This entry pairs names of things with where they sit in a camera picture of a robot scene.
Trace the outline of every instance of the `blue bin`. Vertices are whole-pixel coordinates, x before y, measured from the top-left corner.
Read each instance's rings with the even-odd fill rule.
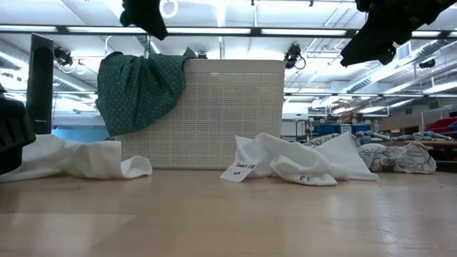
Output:
[[[352,125],[352,133],[355,134],[359,131],[369,131],[371,130],[370,125]]]
[[[335,125],[318,125],[318,126],[314,126],[314,133],[317,133],[320,135],[338,133],[338,132],[336,132],[336,129],[338,127],[339,126],[335,126]]]

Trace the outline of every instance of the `gray and white fabric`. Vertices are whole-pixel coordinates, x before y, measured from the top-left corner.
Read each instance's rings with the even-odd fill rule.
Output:
[[[359,156],[372,172],[434,173],[436,162],[418,142],[406,146],[369,143],[358,148]]]
[[[316,137],[316,138],[313,138],[313,139],[309,139],[309,141],[307,141],[305,143],[305,146],[309,146],[309,147],[316,147],[316,146],[320,146],[321,144],[333,139],[333,138],[336,138],[337,136],[340,136],[339,133],[332,133],[332,134],[329,134],[329,135],[325,135],[325,136],[319,136],[319,137]],[[360,141],[357,139],[356,136],[354,135],[351,135],[351,140],[352,140],[352,143],[355,147],[359,147],[361,144],[360,144]]]

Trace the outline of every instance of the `paper tag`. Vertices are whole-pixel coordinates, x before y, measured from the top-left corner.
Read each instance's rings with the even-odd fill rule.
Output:
[[[257,163],[235,161],[224,173],[222,173],[220,178],[233,182],[242,182],[256,167]]]

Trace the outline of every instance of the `fluorescent light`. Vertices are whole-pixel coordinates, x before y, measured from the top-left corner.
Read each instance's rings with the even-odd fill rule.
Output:
[[[13,56],[9,56],[8,54],[4,54],[0,52],[0,57],[5,58],[6,60],[10,61],[12,64],[18,66],[18,67],[25,67],[28,66],[28,64],[24,61],[21,61],[17,58],[14,58]]]
[[[297,93],[325,93],[327,89],[304,88],[297,91]]]
[[[250,34],[251,29],[237,28],[167,28],[169,33],[180,34]]]
[[[296,96],[331,96],[331,93],[291,93]]]
[[[358,112],[360,114],[369,114],[369,113],[372,113],[372,112],[375,112],[375,111],[379,111],[379,110],[382,110],[382,109],[384,109],[384,106],[375,106],[375,107],[368,107],[368,108],[365,108],[365,109],[361,109]]]
[[[388,94],[384,95],[388,97],[415,97],[415,98],[420,98],[423,97],[423,94]]]
[[[121,26],[113,26],[113,27],[97,27],[97,26],[70,26],[66,27],[69,32],[71,33],[138,33],[138,34],[145,34],[146,32],[138,27],[121,27]]]
[[[336,109],[335,111],[333,111],[335,114],[340,114],[340,113],[343,113],[343,112],[346,112],[346,111],[350,111],[349,108],[339,108],[339,109]]]
[[[346,30],[338,29],[262,29],[263,35],[317,35],[345,36]]]
[[[396,108],[396,107],[399,107],[399,106],[402,106],[402,105],[411,103],[412,101],[413,101],[412,99],[405,100],[405,101],[401,101],[401,102],[398,102],[398,103],[396,103],[396,104],[392,104],[392,105],[391,105],[391,108]]]
[[[457,87],[457,82],[446,83],[446,84],[437,85],[430,89],[424,90],[424,93],[433,94],[433,93],[438,93],[438,92],[445,91],[448,89],[453,89],[455,87]]]
[[[437,98],[457,98],[457,94],[434,94],[432,96]]]
[[[0,25],[0,31],[57,32],[57,28],[55,26]]]
[[[392,89],[389,89],[387,91],[384,92],[384,94],[392,94],[392,93],[395,93],[395,92],[398,92],[398,91],[402,91],[404,90],[405,88],[409,87],[410,85],[400,85],[400,86],[396,86],[396,87],[393,87]]]
[[[440,31],[413,31],[413,37],[418,36],[438,36]]]
[[[5,97],[7,98],[10,98],[10,99],[15,99],[17,101],[21,101],[21,102],[26,102],[27,101],[27,98],[25,96],[22,96],[20,94],[9,94],[9,93],[5,93],[4,94]]]
[[[390,117],[388,114],[364,114],[365,118],[381,118],[381,117]]]
[[[338,96],[365,96],[365,97],[377,97],[378,94],[338,94]]]

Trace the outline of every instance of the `crumpled white fabric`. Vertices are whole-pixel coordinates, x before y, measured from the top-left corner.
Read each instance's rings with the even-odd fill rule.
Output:
[[[137,178],[151,175],[147,158],[121,162],[121,142],[81,143],[53,135],[38,135],[22,151],[22,165],[0,176],[0,182],[54,176],[63,172],[82,178]]]
[[[236,161],[257,163],[248,178],[280,176],[309,186],[333,186],[338,180],[375,181],[345,133],[316,148],[262,133],[255,139],[236,137]]]

